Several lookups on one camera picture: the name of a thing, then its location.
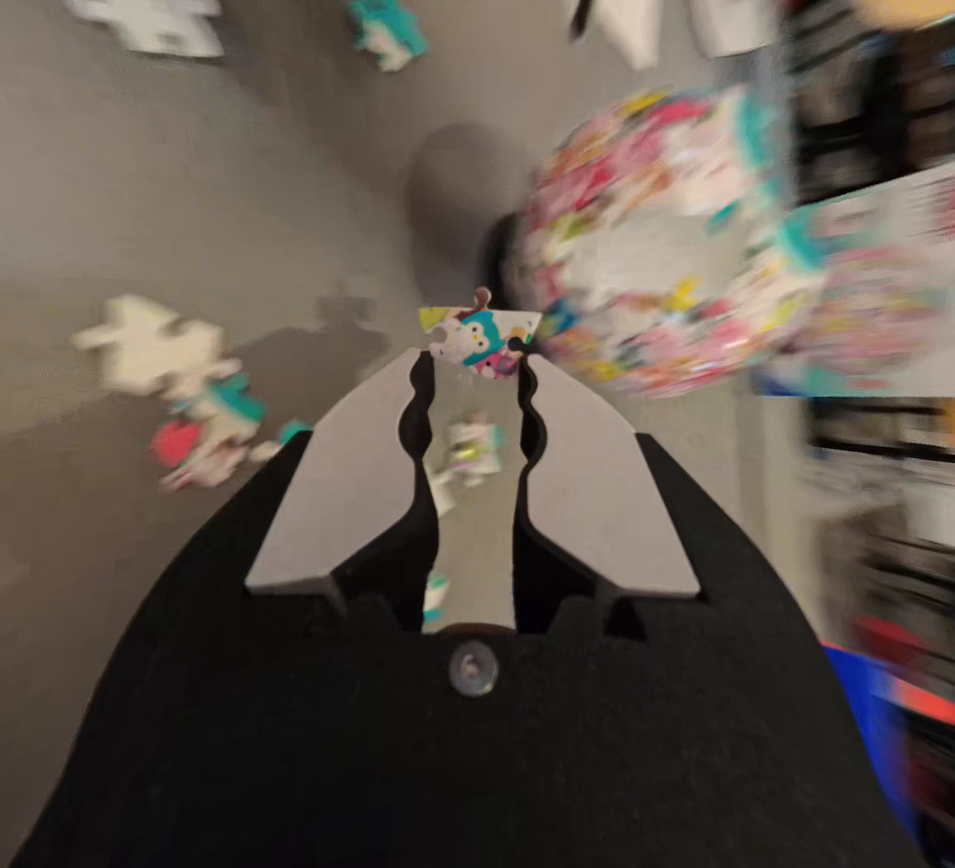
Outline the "colourful puzzle piece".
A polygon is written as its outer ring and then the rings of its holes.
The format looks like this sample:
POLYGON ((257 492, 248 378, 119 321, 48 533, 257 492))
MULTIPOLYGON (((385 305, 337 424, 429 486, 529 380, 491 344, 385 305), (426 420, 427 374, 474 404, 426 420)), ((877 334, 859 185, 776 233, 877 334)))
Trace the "colourful puzzle piece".
POLYGON ((447 470, 464 487, 477 487, 500 473, 503 432, 484 411, 471 411, 448 426, 447 470))
POLYGON ((492 292, 479 287, 469 306, 423 307, 418 319, 424 335, 432 337, 428 352, 433 360, 504 380, 531 350, 543 314, 497 310, 492 292))

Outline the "blue storage bin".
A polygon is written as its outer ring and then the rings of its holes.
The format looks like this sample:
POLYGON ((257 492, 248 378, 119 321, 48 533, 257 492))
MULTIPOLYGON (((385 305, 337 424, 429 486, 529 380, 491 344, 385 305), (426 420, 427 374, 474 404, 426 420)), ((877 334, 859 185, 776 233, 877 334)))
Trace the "blue storage bin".
POLYGON ((870 656, 823 641, 830 664, 850 704, 880 789, 909 836, 920 841, 911 788, 903 721, 886 665, 870 656))

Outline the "pink teal puzzle piece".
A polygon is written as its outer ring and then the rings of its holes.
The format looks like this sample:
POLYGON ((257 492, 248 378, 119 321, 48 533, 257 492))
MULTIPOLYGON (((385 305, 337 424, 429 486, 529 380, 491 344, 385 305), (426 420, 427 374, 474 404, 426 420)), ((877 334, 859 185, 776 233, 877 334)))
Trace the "pink teal puzzle piece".
POLYGON ((266 404, 250 394, 245 372, 206 379, 193 397, 177 400, 150 449, 164 470, 166 491, 212 489, 245 462, 262 429, 266 404))

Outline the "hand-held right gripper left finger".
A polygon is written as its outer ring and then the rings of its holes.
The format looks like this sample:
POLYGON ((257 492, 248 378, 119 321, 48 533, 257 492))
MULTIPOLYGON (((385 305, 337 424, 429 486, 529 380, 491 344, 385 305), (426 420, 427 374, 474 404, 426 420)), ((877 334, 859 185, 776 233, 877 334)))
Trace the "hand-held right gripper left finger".
POLYGON ((409 349, 313 427, 245 576, 257 602, 317 603, 333 618, 366 597, 421 633, 439 524, 424 456, 435 363, 409 349))

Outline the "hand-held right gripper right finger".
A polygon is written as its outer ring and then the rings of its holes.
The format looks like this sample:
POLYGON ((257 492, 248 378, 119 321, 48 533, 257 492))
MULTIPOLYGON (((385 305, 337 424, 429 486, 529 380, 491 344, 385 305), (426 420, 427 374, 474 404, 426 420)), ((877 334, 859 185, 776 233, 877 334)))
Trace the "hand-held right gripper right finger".
POLYGON ((517 631, 547 632, 572 598, 607 620, 620 600, 697 598, 699 578, 627 419, 536 353, 519 364, 518 399, 517 631))

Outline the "colourful puzzle ball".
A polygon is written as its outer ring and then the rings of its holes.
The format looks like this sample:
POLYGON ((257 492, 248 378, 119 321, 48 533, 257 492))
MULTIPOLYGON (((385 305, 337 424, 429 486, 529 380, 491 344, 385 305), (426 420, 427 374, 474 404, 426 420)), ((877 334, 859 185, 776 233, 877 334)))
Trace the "colourful puzzle ball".
POLYGON ((822 261, 775 174, 753 87, 627 98, 537 171, 503 265, 577 376, 676 397, 767 361, 808 321, 822 261))

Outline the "teal white puzzle piece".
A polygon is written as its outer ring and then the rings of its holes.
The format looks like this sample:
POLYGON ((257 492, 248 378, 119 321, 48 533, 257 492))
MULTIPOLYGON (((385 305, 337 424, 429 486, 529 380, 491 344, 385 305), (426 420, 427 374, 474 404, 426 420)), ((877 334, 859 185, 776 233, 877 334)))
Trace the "teal white puzzle piece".
POLYGON ((288 421, 283 424, 277 436, 273 439, 264 440, 251 447, 247 454, 247 459, 255 464, 265 463, 277 456, 285 445, 288 445, 293 438, 301 433, 311 433, 313 425, 305 421, 288 421))

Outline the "puzzle box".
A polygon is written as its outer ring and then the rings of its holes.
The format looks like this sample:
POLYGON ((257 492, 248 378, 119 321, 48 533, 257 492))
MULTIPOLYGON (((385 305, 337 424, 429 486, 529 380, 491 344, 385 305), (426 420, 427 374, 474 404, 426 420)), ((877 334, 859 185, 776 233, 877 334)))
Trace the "puzzle box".
POLYGON ((802 206, 823 272, 805 327, 756 373, 768 397, 953 397, 954 164, 802 206))

